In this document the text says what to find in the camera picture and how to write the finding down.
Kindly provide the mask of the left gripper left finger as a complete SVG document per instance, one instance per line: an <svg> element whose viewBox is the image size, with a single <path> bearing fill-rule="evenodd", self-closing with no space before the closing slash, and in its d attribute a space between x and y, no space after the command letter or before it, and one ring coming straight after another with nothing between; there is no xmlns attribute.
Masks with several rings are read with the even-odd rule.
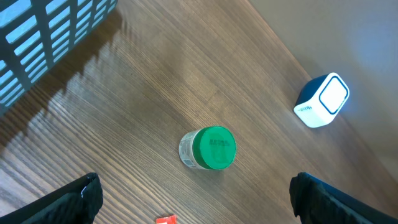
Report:
<svg viewBox="0 0 398 224"><path fill-rule="evenodd" d="M93 223L102 205L100 177L90 172L1 217L1 223Z"/></svg>

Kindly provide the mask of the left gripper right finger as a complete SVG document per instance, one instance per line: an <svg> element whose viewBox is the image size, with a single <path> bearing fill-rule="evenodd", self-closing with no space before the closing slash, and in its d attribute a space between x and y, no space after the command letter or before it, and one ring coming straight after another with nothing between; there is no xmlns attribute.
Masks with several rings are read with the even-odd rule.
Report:
<svg viewBox="0 0 398 224"><path fill-rule="evenodd" d="M306 172L289 186L294 215L302 223L391 223L397 219L376 210Z"/></svg>

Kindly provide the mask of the green lid spice jar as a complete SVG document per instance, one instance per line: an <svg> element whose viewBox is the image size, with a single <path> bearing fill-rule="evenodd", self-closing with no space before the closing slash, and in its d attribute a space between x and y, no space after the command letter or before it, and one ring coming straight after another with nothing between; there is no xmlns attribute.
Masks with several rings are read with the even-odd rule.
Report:
<svg viewBox="0 0 398 224"><path fill-rule="evenodd" d="M184 135L178 153L189 168L223 170L235 160L236 140L230 130L223 126L209 126Z"/></svg>

